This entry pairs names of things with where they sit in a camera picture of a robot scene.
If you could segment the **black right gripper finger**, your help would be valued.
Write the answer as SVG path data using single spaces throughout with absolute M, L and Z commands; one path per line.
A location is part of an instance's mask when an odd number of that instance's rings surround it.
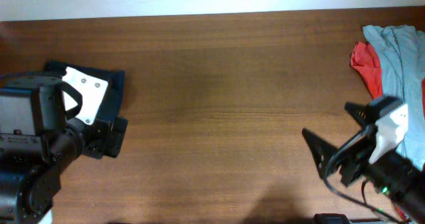
M 325 177 L 325 166 L 331 157 L 336 154 L 338 148 L 307 128 L 303 128 L 301 133 L 310 149 L 318 175 L 323 179 Z
M 360 125 L 360 127 L 364 128 L 368 125 L 365 105 L 346 102 L 344 109 L 356 121 L 356 123 Z

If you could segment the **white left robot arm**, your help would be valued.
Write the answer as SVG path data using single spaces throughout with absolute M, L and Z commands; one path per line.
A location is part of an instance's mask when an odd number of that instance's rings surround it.
M 116 158 L 128 120 L 77 119 L 82 93 L 62 73 L 6 74 L 1 88 L 1 222 L 40 223 L 80 156 Z

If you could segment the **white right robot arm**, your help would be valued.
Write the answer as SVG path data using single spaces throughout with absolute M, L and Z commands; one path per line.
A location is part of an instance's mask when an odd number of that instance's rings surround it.
M 367 105 L 347 102 L 345 110 L 361 129 L 339 148 L 307 128 L 301 131 L 321 180 L 335 195 L 371 210 L 385 221 L 398 223 L 397 218 L 365 199 L 341 193 L 328 181 L 339 173 L 341 183 L 349 187 L 364 178 L 406 215 L 405 223 L 423 223 L 424 172 L 396 150 L 408 130 L 407 103 L 394 96 L 381 96 Z

